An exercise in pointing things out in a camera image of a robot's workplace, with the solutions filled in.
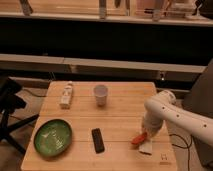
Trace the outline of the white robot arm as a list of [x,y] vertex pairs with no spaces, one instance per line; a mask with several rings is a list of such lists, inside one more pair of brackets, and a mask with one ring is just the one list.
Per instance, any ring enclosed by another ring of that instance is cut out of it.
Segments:
[[175,102],[175,95],[168,90],[148,98],[144,102],[146,113],[142,120],[142,132],[152,138],[162,128],[163,121],[170,121],[213,146],[213,119],[176,107]]

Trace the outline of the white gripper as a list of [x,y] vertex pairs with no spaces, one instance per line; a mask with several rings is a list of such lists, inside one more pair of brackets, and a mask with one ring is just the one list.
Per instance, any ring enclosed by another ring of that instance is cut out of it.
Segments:
[[147,124],[145,121],[142,121],[141,131],[143,133],[146,133],[148,138],[152,138],[158,133],[158,130],[156,128],[153,128],[152,126]]

